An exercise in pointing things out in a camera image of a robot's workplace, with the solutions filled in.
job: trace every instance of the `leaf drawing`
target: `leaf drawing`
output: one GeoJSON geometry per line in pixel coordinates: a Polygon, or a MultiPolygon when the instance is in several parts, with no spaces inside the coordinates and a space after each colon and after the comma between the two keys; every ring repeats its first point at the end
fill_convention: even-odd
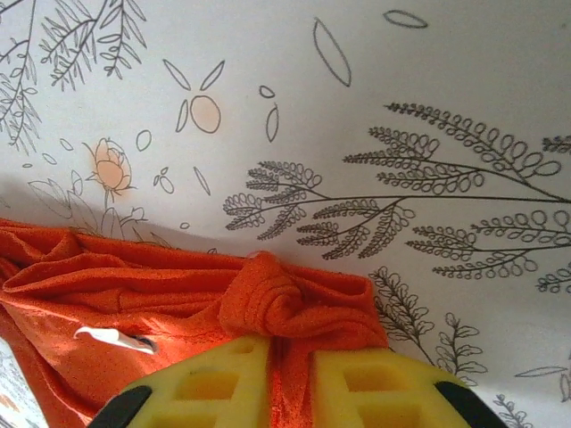
{"type": "Polygon", "coordinates": [[[428,27],[428,22],[406,11],[393,9],[383,13],[383,17],[391,24],[405,29],[425,29],[428,27]]]}
{"type": "Polygon", "coordinates": [[[565,289],[571,295],[571,261],[565,267],[550,272],[537,280],[535,286],[540,292],[558,293],[565,289]]]}
{"type": "Polygon", "coordinates": [[[222,71],[224,70],[224,65],[226,61],[222,60],[215,68],[212,70],[208,76],[204,79],[203,83],[200,85],[200,90],[205,91],[218,80],[222,71]]]}
{"type": "Polygon", "coordinates": [[[140,152],[144,152],[146,149],[149,148],[151,142],[153,141],[153,136],[151,135],[151,131],[148,129],[143,129],[141,132],[137,134],[136,146],[137,150],[140,152]]]}
{"type": "Polygon", "coordinates": [[[60,138],[60,145],[63,147],[64,150],[67,152],[73,152],[73,146],[64,138],[60,138]]]}
{"type": "Polygon", "coordinates": [[[496,395],[493,404],[501,407],[502,411],[498,415],[508,428],[534,428],[532,423],[525,421],[527,413],[521,410],[516,412],[516,404],[513,401],[506,401],[505,395],[496,395]]]}
{"type": "Polygon", "coordinates": [[[516,377],[542,377],[547,375],[556,375],[557,373],[566,372],[567,367],[561,366],[543,366],[532,368],[522,373],[516,374],[516,377]]]}
{"type": "Polygon", "coordinates": [[[188,101],[185,100],[180,104],[180,110],[178,111],[178,120],[177,120],[177,127],[175,128],[176,132],[182,131],[186,123],[188,122],[188,101]]]}
{"type": "Polygon", "coordinates": [[[46,37],[40,48],[46,52],[42,63],[50,63],[52,86],[64,91],[85,84],[84,70],[91,72],[97,59],[109,61],[103,66],[107,76],[122,78],[120,66],[131,69],[129,59],[141,63],[135,51],[137,41],[146,48],[137,21],[146,21],[135,0],[104,0],[97,15],[92,15],[81,0],[56,0],[57,18],[42,24],[46,37]]]}
{"type": "Polygon", "coordinates": [[[351,86],[352,71],[349,62],[329,29],[319,18],[315,18],[313,25],[313,43],[329,72],[343,85],[351,86]]]}
{"type": "Polygon", "coordinates": [[[44,158],[44,161],[46,161],[50,165],[57,165],[57,160],[55,160],[51,154],[42,153],[42,157],[44,158]]]}
{"type": "Polygon", "coordinates": [[[258,92],[262,98],[266,98],[267,100],[276,96],[276,93],[269,86],[265,85],[260,85],[258,92]]]}
{"type": "Polygon", "coordinates": [[[37,2],[12,2],[0,14],[20,5],[30,6],[26,34],[6,34],[6,50],[0,53],[0,66],[5,70],[0,73],[0,134],[7,137],[9,146],[30,155],[37,150],[37,124],[41,122],[31,102],[37,94],[37,70],[30,55],[37,2]]]}
{"type": "Polygon", "coordinates": [[[101,219],[101,235],[113,239],[125,239],[121,229],[119,213],[113,207],[108,208],[101,219]]]}
{"type": "Polygon", "coordinates": [[[571,154],[571,136],[543,138],[542,150],[547,153],[571,154]]]}
{"type": "Polygon", "coordinates": [[[412,342],[430,364],[456,375],[468,386],[477,386],[475,375],[487,373],[488,369],[474,360],[483,350],[467,341],[480,331],[463,325],[454,314],[447,313],[444,322],[451,332],[438,333],[440,344],[435,347],[433,357],[423,343],[423,336],[435,327],[426,319],[428,308],[418,305],[418,296],[399,275],[389,274],[386,267],[371,273],[369,278],[375,285],[375,307],[389,338],[412,342]]]}
{"type": "Polygon", "coordinates": [[[162,190],[164,190],[166,193],[175,193],[175,186],[172,184],[168,177],[161,175],[159,178],[159,184],[161,185],[162,190]]]}
{"type": "Polygon", "coordinates": [[[70,201],[71,216],[78,225],[79,231],[91,235],[96,234],[99,230],[97,219],[89,205],[73,192],[68,191],[67,195],[70,201]]]}
{"type": "Polygon", "coordinates": [[[164,66],[167,68],[167,71],[175,79],[175,81],[185,89],[186,91],[190,91],[190,83],[188,83],[188,79],[185,75],[180,71],[177,67],[174,66],[172,62],[169,60],[162,60],[164,66]]]}
{"type": "Polygon", "coordinates": [[[271,109],[266,118],[266,137],[270,143],[273,143],[277,135],[277,130],[279,129],[279,110],[277,109],[277,104],[274,104],[274,108],[271,109]]]}
{"type": "Polygon", "coordinates": [[[203,176],[203,173],[200,172],[200,170],[197,167],[194,167],[194,174],[196,175],[196,178],[198,179],[198,182],[200,183],[201,188],[206,192],[206,194],[208,194],[209,196],[211,195],[211,189],[208,187],[208,183],[206,182],[206,179],[203,176]]]}
{"type": "Polygon", "coordinates": [[[71,218],[71,206],[62,188],[53,180],[30,181],[29,187],[36,197],[53,213],[63,218],[71,218]]]}
{"type": "Polygon", "coordinates": [[[71,190],[77,196],[83,193],[83,179],[75,169],[71,170],[71,190]]]}

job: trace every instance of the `orange flower drawing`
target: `orange flower drawing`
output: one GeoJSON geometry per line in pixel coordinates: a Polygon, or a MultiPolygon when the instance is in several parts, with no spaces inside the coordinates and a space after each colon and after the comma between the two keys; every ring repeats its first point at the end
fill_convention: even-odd
{"type": "Polygon", "coordinates": [[[121,195],[121,191],[131,187],[131,166],[125,151],[108,138],[99,140],[95,152],[89,148],[95,161],[95,171],[88,180],[96,180],[105,189],[105,206],[109,195],[121,195]]]}

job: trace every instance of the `fabric fold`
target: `fabric fold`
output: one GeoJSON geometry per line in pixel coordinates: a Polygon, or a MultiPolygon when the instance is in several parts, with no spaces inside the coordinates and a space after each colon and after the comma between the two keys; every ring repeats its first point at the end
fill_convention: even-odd
{"type": "Polygon", "coordinates": [[[128,383],[247,333],[274,337],[272,422],[309,427],[310,354],[387,346],[370,281],[0,220],[0,336],[50,426],[80,427],[128,383]],[[146,355],[73,334],[145,336],[146,355]]]}

